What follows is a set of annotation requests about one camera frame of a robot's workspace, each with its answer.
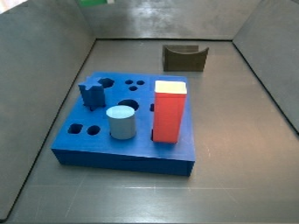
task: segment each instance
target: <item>gray wall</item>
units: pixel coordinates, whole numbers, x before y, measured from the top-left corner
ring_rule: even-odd
[[[0,221],[93,41],[73,0],[31,0],[0,15]]]
[[[234,43],[299,131],[299,4],[263,0]]]
[[[116,0],[81,8],[99,39],[232,40],[260,0]]]

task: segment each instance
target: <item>metal floor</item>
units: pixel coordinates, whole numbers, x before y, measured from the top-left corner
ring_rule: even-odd
[[[163,72],[163,44],[210,47],[188,77],[198,161],[190,178],[61,166],[51,144],[71,90],[7,223],[299,222],[299,143],[231,42],[99,41],[79,74]]]

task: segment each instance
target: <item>navy blue block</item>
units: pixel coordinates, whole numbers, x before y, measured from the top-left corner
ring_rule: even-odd
[[[187,83],[187,79],[182,76],[105,72],[93,73],[92,79],[113,81],[113,85],[105,88],[107,106],[91,111],[79,97],[51,147],[60,163],[190,176],[195,163],[195,146],[188,95],[179,142],[155,143],[151,140],[155,81]],[[116,140],[109,135],[107,110],[117,104],[135,108],[136,135],[128,140]]]

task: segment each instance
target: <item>red rectangular block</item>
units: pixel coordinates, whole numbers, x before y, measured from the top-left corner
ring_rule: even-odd
[[[155,82],[153,141],[177,143],[183,119],[186,83],[182,81]]]

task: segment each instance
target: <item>white cylinder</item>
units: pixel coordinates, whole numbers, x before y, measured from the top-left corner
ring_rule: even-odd
[[[115,139],[125,140],[136,135],[135,110],[128,106],[115,106],[107,110],[109,134]]]

